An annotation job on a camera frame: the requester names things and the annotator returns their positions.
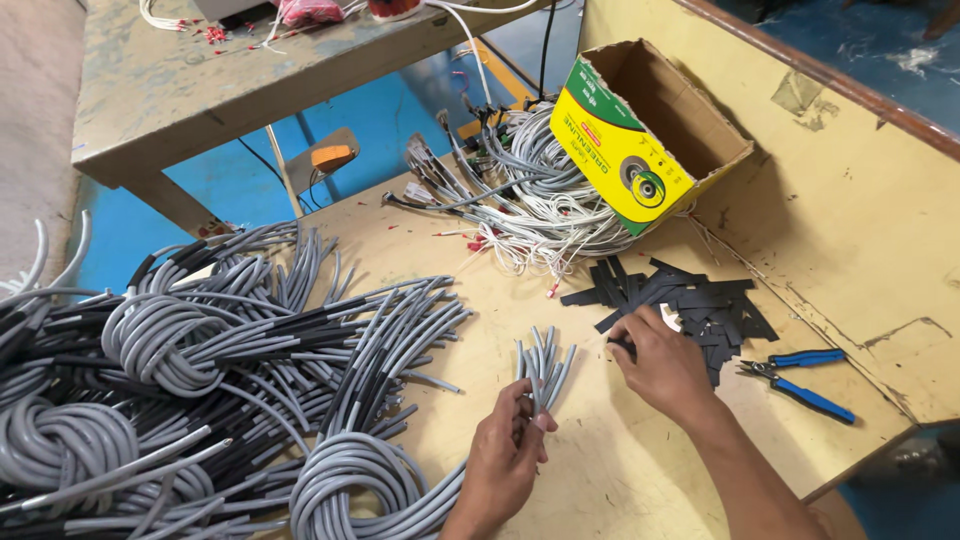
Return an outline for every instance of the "wire cutter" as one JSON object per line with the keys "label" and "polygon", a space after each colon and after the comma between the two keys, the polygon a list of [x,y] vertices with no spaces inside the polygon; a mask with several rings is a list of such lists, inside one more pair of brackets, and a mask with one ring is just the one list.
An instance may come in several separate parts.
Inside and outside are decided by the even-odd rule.
{"label": "wire cutter", "polygon": [[806,388],[800,388],[789,380],[782,379],[774,373],[783,367],[808,367],[812,365],[842,360],[846,357],[840,349],[829,349],[825,351],[800,351],[792,355],[771,355],[767,357],[766,362],[740,362],[740,369],[752,375],[765,377],[770,381],[770,387],[779,390],[798,402],[826,414],[844,424],[851,425],[856,417],[853,413],[844,407],[820,396]]}

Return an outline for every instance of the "white connector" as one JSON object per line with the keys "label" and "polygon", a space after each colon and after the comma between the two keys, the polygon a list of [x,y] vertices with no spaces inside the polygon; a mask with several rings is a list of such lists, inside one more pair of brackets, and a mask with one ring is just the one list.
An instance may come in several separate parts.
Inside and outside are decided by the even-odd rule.
{"label": "white connector", "polygon": [[403,188],[403,196],[418,203],[429,204],[437,202],[425,187],[415,182],[410,182]]}

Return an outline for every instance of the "gray table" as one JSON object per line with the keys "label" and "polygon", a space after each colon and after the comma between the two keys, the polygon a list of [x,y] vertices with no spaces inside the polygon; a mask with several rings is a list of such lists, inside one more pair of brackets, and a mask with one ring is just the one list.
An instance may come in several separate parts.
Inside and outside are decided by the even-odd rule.
{"label": "gray table", "polygon": [[[485,8],[518,3],[471,2]],[[462,16],[477,36],[549,3]],[[159,0],[154,15],[201,17],[189,0]],[[237,31],[233,41],[211,46],[192,30],[150,26],[135,0],[91,0],[73,165],[107,187],[125,187],[196,237],[218,233],[220,219],[164,168],[466,40],[448,13],[424,7],[398,22],[381,24],[363,12],[275,41],[286,55],[248,50],[267,35],[267,22],[256,23],[255,37]]]}

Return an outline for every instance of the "yellow cardboard box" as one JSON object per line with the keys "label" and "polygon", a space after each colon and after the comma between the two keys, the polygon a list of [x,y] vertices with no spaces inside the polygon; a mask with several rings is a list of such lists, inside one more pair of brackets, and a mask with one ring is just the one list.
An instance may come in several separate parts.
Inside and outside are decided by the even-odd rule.
{"label": "yellow cardboard box", "polygon": [[632,234],[685,209],[754,151],[643,39],[582,53],[550,129]]}

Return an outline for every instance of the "hand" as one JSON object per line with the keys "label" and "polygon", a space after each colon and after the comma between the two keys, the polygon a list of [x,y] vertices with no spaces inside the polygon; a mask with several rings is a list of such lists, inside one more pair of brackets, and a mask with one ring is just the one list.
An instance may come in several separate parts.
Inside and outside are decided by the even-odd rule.
{"label": "hand", "polygon": [[717,409],[700,346],[666,326],[649,306],[625,315],[610,330],[613,339],[636,345],[636,363],[623,347],[608,343],[627,386],[684,430]]}
{"label": "hand", "polygon": [[529,379],[507,386],[493,413],[477,426],[467,475],[441,532],[443,540],[490,538],[530,498],[537,463],[547,461],[543,434],[557,430],[549,413],[531,420],[534,405],[523,394],[532,391]]}

